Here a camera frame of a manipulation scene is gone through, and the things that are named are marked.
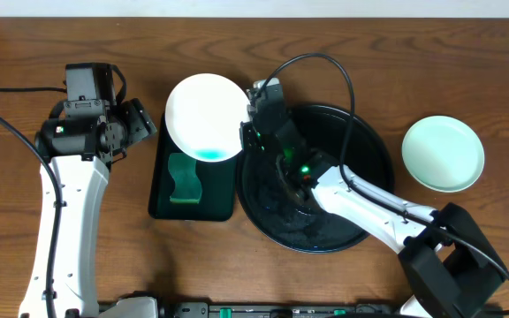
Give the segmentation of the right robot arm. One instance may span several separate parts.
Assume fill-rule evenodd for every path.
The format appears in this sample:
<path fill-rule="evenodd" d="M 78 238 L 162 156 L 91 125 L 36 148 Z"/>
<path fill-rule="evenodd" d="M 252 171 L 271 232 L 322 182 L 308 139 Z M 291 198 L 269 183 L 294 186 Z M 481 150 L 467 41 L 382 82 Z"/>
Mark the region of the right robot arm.
<path fill-rule="evenodd" d="M 505 264 L 471 215 L 393 192 L 376 132 L 329 105 L 258 106 L 241 128 L 239 198 L 253 223 L 291 249 L 337 252 L 372 236 L 399 258 L 412 298 L 404 316 L 490 314 Z"/>

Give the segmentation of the green sponge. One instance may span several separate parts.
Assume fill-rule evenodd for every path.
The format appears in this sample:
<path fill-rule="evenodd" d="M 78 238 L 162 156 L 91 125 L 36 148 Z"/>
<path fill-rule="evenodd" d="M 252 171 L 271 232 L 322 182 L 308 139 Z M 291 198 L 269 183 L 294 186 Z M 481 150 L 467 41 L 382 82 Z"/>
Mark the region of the green sponge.
<path fill-rule="evenodd" d="M 202 186 L 196 174 L 197 161 L 185 153 L 172 153 L 168 160 L 168 172 L 174 181 L 170 202 L 175 204 L 198 204 Z"/>

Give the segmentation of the mint green plate front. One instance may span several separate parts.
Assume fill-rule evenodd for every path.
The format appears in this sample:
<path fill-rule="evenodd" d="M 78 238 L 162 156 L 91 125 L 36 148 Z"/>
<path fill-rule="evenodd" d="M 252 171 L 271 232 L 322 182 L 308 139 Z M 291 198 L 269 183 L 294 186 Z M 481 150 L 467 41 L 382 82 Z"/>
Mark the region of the mint green plate front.
<path fill-rule="evenodd" d="M 485 152 L 475 131 L 447 116 L 425 117 L 406 132 L 401 146 L 409 174 L 423 186 L 441 193 L 457 193 L 482 175 Z"/>

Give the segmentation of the white pink plate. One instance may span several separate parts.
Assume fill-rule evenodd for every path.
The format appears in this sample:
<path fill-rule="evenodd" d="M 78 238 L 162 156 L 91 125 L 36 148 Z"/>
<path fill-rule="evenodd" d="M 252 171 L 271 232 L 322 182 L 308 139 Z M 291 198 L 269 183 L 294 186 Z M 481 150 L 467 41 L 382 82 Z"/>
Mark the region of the white pink plate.
<path fill-rule="evenodd" d="M 230 79 L 199 73 L 181 80 L 165 108 L 167 131 L 186 155 L 207 163 L 233 158 L 242 151 L 240 124 L 248 122 L 249 100 Z"/>

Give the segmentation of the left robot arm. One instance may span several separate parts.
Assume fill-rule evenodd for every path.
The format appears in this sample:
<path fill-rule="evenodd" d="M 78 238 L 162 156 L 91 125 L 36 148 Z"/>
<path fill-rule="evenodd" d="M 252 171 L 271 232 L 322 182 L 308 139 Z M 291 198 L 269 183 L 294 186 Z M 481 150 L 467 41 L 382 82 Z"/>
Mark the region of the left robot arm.
<path fill-rule="evenodd" d="M 47 119 L 35 138 L 43 158 L 42 213 L 21 317 L 97 317 L 95 249 L 99 213 L 117 154 L 156 133 L 134 98 L 93 116 Z"/>

